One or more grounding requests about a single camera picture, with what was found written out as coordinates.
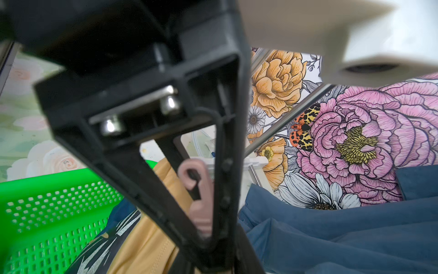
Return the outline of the tan tank top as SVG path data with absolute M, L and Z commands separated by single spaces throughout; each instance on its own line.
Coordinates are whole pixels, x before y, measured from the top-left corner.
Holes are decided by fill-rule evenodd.
M 200 198 L 198 187 L 187 190 L 169 161 L 161 160 L 155 174 L 189 216 Z M 145 213 L 128 200 L 116 206 L 106 228 L 83 249 L 68 274 L 166 274 L 179 249 Z

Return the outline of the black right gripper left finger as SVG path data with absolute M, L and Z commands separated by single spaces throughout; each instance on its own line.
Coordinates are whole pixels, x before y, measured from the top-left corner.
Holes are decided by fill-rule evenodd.
M 185 255 L 179 252 L 176 255 L 167 274 L 194 274 L 195 266 L 189 261 Z

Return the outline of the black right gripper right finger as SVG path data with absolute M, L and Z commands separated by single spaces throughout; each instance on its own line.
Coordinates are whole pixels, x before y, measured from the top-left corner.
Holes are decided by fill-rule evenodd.
M 236 228 L 235 237 L 235 274 L 265 274 L 244 229 L 241 226 Z

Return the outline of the pink clothespin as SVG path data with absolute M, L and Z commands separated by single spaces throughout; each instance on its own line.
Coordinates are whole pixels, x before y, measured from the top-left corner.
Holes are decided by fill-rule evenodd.
M 180 164 L 178 177 L 187 190 L 198 187 L 200 198 L 189 208 L 189 218 L 202 237 L 211 237 L 213 229 L 214 183 L 206 164 L 200 159 L 186 159 Z

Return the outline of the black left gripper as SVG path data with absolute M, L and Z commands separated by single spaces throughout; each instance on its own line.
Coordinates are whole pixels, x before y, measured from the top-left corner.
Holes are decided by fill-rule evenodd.
M 237 1 L 2 1 L 1 39 L 64 70 L 35 85 L 54 138 L 145 212 L 204 273 L 243 265 L 237 225 L 250 48 Z M 213 231 L 204 237 L 140 156 L 216 127 Z

